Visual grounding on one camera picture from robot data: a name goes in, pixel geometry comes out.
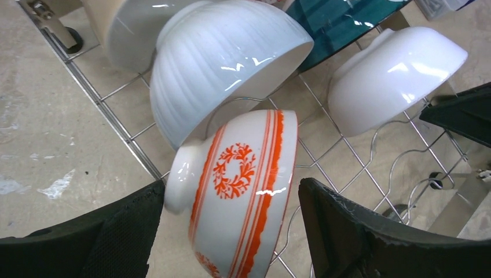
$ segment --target orange leaf motif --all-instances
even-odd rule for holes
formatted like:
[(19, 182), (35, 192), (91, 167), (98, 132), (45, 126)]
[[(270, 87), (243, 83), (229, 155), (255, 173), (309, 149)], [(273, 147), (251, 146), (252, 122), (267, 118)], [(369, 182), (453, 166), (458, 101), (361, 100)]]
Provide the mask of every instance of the orange leaf motif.
[[(239, 161), (240, 173), (232, 177), (226, 177), (227, 165), (232, 160)], [(256, 155), (247, 144), (236, 143), (225, 148), (220, 154), (216, 166), (213, 168), (213, 182), (220, 199), (233, 199), (240, 197), (247, 191), (254, 176)]]
[(213, 278), (222, 278), (222, 276), (220, 276), (220, 273), (218, 272), (217, 267), (212, 262), (210, 262), (210, 260), (207, 257), (205, 257), (203, 254), (201, 254), (199, 252), (196, 252), (195, 253), (195, 256), (198, 259), (199, 263), (205, 269), (208, 270), (208, 274), (210, 274), (211, 277), (213, 277)]

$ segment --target plastic container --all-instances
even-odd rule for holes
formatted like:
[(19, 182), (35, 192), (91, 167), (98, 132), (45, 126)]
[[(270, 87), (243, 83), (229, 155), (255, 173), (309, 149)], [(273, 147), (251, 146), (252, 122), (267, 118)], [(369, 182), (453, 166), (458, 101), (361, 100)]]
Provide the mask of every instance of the plastic container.
[(419, 9), (428, 20), (435, 20), (462, 8), (468, 0), (415, 0)]

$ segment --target orange patterned bowl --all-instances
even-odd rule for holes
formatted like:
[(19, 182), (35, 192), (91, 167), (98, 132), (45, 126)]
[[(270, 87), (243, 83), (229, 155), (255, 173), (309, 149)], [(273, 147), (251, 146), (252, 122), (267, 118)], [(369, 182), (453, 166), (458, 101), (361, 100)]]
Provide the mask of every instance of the orange patterned bowl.
[(174, 214), (189, 212), (189, 240), (212, 277), (266, 276), (290, 192), (297, 131), (293, 111), (252, 111), (178, 150), (164, 205)]

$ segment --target orange floral pattern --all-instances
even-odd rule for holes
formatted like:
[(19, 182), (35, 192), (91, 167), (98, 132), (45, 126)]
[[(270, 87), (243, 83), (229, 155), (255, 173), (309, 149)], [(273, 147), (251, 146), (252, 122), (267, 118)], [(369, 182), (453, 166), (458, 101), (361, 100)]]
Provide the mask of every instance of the orange floral pattern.
[[(233, 178), (226, 177), (227, 165), (232, 160), (239, 161), (239, 174)], [(256, 165), (256, 154), (254, 154), (247, 144), (236, 143), (226, 148), (218, 158), (216, 166), (213, 168), (213, 182), (215, 190), (220, 199), (233, 199), (240, 197), (246, 192), (254, 176)]]
[(196, 258), (198, 259), (199, 263), (208, 270), (208, 273), (211, 275), (213, 278), (221, 278), (220, 273), (218, 272), (217, 267), (210, 262), (210, 260), (205, 257), (203, 254), (196, 252), (195, 253)]

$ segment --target dish rack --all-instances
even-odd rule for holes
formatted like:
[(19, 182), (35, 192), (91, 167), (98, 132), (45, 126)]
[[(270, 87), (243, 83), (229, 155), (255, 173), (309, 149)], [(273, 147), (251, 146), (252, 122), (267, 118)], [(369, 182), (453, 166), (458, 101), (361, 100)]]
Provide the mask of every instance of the dish rack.
[[(30, 17), (31, 20), (36, 24), (35, 18), (32, 16)], [(114, 113), (113, 109), (110, 107), (110, 105), (107, 102), (107, 99), (109, 98), (117, 98), (118, 93), (121, 92), (124, 88), (132, 85), (135, 82), (143, 82), (143, 84), (149, 88), (149, 83), (148, 83), (148, 78), (146, 78), (147, 73), (141, 73), (136, 75), (132, 80), (130, 80), (127, 83), (120, 84), (117, 89), (114, 91), (110, 92), (106, 96), (102, 96), (95, 88), (94, 86), (90, 83), (90, 81), (86, 78), (86, 75), (80, 68), (77, 66), (77, 59), (85, 54), (87, 54), (90, 51), (93, 51), (97, 47), (101, 47), (100, 45), (94, 45), (92, 47), (88, 47), (81, 52), (73, 55), (68, 55), (66, 54), (65, 51), (63, 51), (63, 47), (60, 45), (59, 41), (53, 36), (51, 32), (49, 32), (46, 28), (39, 27), (38, 24), (39, 32), (42, 34), (48, 45), (52, 48), (56, 56), (60, 59), (60, 61), (63, 63), (65, 69), (69, 72), (69, 74), (73, 77), (73, 79), (76, 81), (76, 83), (80, 86), (80, 88), (84, 91), (84, 93), (88, 96), (88, 98), (92, 101), (92, 103), (97, 107), (99, 112), (102, 114), (102, 116), (105, 118), (107, 123), (113, 128), (114, 132), (119, 136), (119, 138), (124, 142), (126, 147), (128, 147), (128, 150), (133, 154), (133, 156), (138, 160), (138, 162), (141, 164), (141, 166), (150, 174), (154, 179), (165, 179), (168, 174), (169, 174), (169, 169), (159, 169), (155, 163), (149, 158), (148, 154), (145, 153), (145, 151), (142, 149), (140, 144), (137, 142), (137, 138), (141, 136), (142, 134), (148, 132), (150, 129), (157, 129), (155, 126), (155, 123), (152, 123), (151, 125), (147, 126), (141, 126), (140, 130), (135, 133), (131, 133), (129, 129), (122, 123), (122, 121), (118, 118), (116, 113)], [(360, 43), (356, 42), (356, 45), (362, 49), (362, 46)], [(462, 151), (462, 149), (459, 147), (459, 144), (455, 140), (455, 138), (446, 130), (441, 130), (437, 136), (435, 136), (432, 139), (427, 139), (424, 136), (424, 131), (421, 130), (421, 125), (416, 123), (416, 119), (419, 116), (419, 112), (430, 103), (428, 99), (424, 99), (421, 101), (420, 105), (416, 105), (417, 107), (413, 107), (412, 111), (405, 111), (400, 117), (397, 119), (394, 119), (382, 126), (380, 126), (375, 132), (372, 132), (373, 135), (371, 137), (371, 141), (368, 142), (368, 147), (365, 147), (365, 149), (362, 151), (363, 153), (368, 153), (369, 159), (363, 159), (362, 154), (360, 154), (360, 150), (358, 150), (356, 147), (354, 147), (354, 144), (352, 142), (352, 138), (346, 138), (342, 136), (342, 134), (339, 132), (339, 129), (336, 127), (335, 123), (332, 121), (328, 111), (326, 108), (323, 106), (323, 100), (321, 99), (318, 94), (316, 94), (311, 86), (309, 85), (309, 82), (307, 79), (304, 77), (303, 74), (293, 74), (287, 81), (285, 81), (284, 84), (288, 82), (292, 82), (292, 80), (297, 79), (297, 81), (300, 81), (300, 83), (304, 86), (304, 89), (306, 89), (307, 95), (305, 97), (311, 98), (312, 102), (314, 102), (317, 106), (317, 109), (312, 111), (311, 115), (308, 115), (305, 117), (303, 120), (299, 121), (299, 126), (304, 125), (306, 122), (309, 121), (312, 117), (316, 116), (322, 116), (325, 118), (327, 124), (332, 125), (331, 132), (337, 133), (339, 135), (338, 139), (334, 141), (334, 143), (327, 148), (326, 151), (324, 152), (316, 152), (313, 150), (311, 147), (308, 146), (308, 143), (305, 142), (304, 139), (298, 138), (298, 148), (302, 149), (307, 156), (310, 158), (311, 162), (310, 163), (305, 163), (305, 164), (297, 164), (295, 167), (297, 169), (316, 169), (318, 173), (320, 174), (320, 177), (323, 177), (325, 179), (325, 183), (330, 186), (333, 190), (335, 190), (338, 193), (345, 193), (350, 186), (352, 186), (355, 182), (357, 182), (358, 179), (360, 179), (361, 176), (366, 176), (368, 177), (368, 180), (372, 183), (371, 185), (367, 185), (367, 188), (369, 188), (370, 191), (377, 191), (380, 193), (380, 201), (378, 202), (377, 205), (370, 207), (370, 209), (380, 212), (381, 208), (388, 208), (386, 211), (387, 215), (390, 215), (392, 219), (395, 221), (401, 221), (405, 224), (410, 224), (411, 220), (411, 211), (413, 208), (415, 208), (416, 203), (423, 197), (424, 193), (427, 192), (428, 188), (433, 188), (433, 189), (439, 189), (442, 186), (442, 182), (440, 180), (446, 179), (448, 182), (451, 184), (451, 187), (453, 188), (455, 186), (455, 180), (452, 178), (451, 174), (455, 171), (455, 169), (458, 167), (459, 164), (465, 163), (467, 161), (466, 154)], [(263, 100), (256, 100), (259, 102), (266, 102), (268, 103), (269, 106), (274, 107), (275, 109), (282, 109), (278, 103), (274, 101), (275, 97), (275, 92), (273, 92), (268, 98), (265, 98)], [(420, 149), (416, 148), (408, 148), (405, 151), (401, 152), (397, 157), (393, 160), (393, 163), (391, 167), (386, 169), (387, 173), (389, 174), (389, 182), (382, 182), (380, 178), (375, 177), (375, 175), (372, 173), (370, 170), (370, 166), (373, 166), (372, 162), (374, 161), (374, 158), (376, 156), (377, 151), (380, 151), (380, 147), (383, 146), (377, 146), (377, 141), (378, 137), (380, 135), (380, 132), (388, 129), (387, 126), (393, 126), (393, 124), (396, 123), (395, 126), (399, 125), (404, 125), (404, 126), (409, 126), (413, 132), (417, 134), (417, 136), (420, 138), (421, 142), (423, 143), (424, 147)], [(441, 159), (437, 156), (433, 148), (437, 143), (439, 143), (441, 140), (448, 140), (450, 142), (450, 145), (455, 148), (455, 151), (458, 153), (459, 158), (455, 161), (454, 164), (452, 164), (450, 167), (444, 166), (444, 163), (441, 161)], [(340, 185), (339, 183), (336, 183), (334, 181), (334, 175), (328, 174), (326, 169), (322, 166), (320, 163), (321, 160), (326, 159), (326, 158), (331, 158), (333, 161), (336, 159), (339, 159), (339, 157), (331, 157), (333, 156), (333, 150), (336, 148), (336, 146), (344, 144), (345, 149), (347, 150), (346, 152), (343, 153), (343, 158), (350, 157), (351, 159), (354, 159), (359, 163), (360, 169), (359, 171), (356, 171), (356, 173), (349, 177), (348, 182), (345, 182), (344, 184)], [(409, 196), (407, 199), (407, 202), (399, 202), (396, 203), (396, 201), (391, 200), (391, 193), (393, 194), (394, 191), (391, 191), (392, 187), (392, 176), (394, 175), (396, 171), (396, 166), (398, 165), (398, 162), (401, 161), (404, 157), (406, 157), (407, 154), (410, 153), (425, 153), (428, 154), (434, 162), (438, 165), (439, 167), (439, 172), (440, 176), (437, 178), (436, 173), (437, 172), (428, 172), (428, 173), (420, 173), (418, 174), (419, 176), (419, 182), (415, 183)], [(285, 242), (284, 244), (279, 244), (277, 246), (276, 251), (274, 252), (273, 259), (271, 261), (271, 264), (281, 264), (286, 271), (290, 274), (291, 277), (297, 277), (297, 275), (303, 275), (300, 273), (294, 273), (294, 271), (291, 269), (289, 266), (289, 263), (285, 261), (282, 257), (284, 253), (288, 250), (289, 245), (291, 244), (290, 241), (290, 231), (292, 227), (292, 223), (295, 219), (295, 217), (298, 215), (298, 212), (300, 210), (300, 207), (296, 207), (293, 212), (290, 215), (289, 219), (285, 219), (285, 225), (284, 229), (282, 230), (282, 233), (285, 236)], [(313, 277), (313, 267), (310, 265), (310, 277)]]

